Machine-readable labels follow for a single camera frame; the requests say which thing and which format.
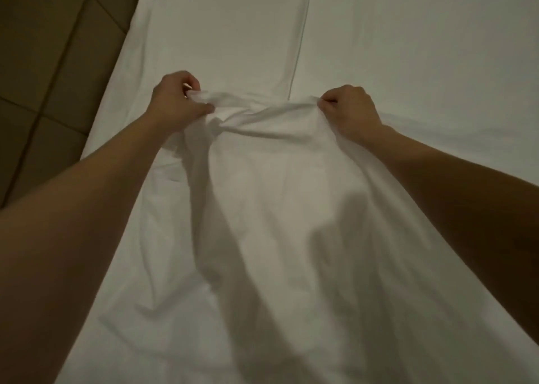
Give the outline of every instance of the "person's left hand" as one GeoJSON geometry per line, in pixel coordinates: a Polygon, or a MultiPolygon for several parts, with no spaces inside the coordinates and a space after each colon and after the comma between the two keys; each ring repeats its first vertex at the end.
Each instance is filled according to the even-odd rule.
{"type": "Polygon", "coordinates": [[[181,131],[198,118],[213,113],[215,107],[185,97],[187,90],[200,90],[199,81],[189,72],[167,74],[155,86],[147,114],[157,118],[170,132],[181,131]]]}

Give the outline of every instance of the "bare skin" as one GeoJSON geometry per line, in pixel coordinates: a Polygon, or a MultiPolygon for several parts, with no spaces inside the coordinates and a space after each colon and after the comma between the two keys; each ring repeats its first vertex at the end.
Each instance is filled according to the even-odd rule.
{"type": "Polygon", "coordinates": [[[361,87],[322,96],[339,132],[374,154],[448,244],[539,344],[539,187],[384,126],[361,87]]]}
{"type": "Polygon", "coordinates": [[[86,319],[152,162],[210,104],[165,76],[148,110],[92,155],[0,212],[0,376],[53,382],[86,319]]]}

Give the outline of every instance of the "person's right hand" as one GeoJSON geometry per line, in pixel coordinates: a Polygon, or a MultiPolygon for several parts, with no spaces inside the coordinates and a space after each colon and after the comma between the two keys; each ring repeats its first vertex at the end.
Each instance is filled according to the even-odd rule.
{"type": "Polygon", "coordinates": [[[363,146],[385,128],[373,100],[362,87],[345,85],[329,90],[318,101],[318,107],[344,137],[363,146]]]}

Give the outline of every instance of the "person's right arm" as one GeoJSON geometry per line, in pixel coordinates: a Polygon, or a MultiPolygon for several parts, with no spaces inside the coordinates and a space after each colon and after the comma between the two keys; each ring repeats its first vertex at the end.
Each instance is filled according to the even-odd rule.
{"type": "Polygon", "coordinates": [[[319,107],[342,135],[384,163],[539,344],[539,187],[399,134],[382,124],[363,88],[330,90],[319,107]]]}

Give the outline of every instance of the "forearm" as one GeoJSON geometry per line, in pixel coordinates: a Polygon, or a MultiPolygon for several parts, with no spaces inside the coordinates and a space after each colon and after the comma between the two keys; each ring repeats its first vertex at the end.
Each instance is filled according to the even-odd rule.
{"type": "Polygon", "coordinates": [[[145,115],[0,212],[0,337],[8,381],[56,377],[167,134],[145,115]]]}
{"type": "Polygon", "coordinates": [[[365,144],[539,342],[539,188],[383,128],[365,144]]]}

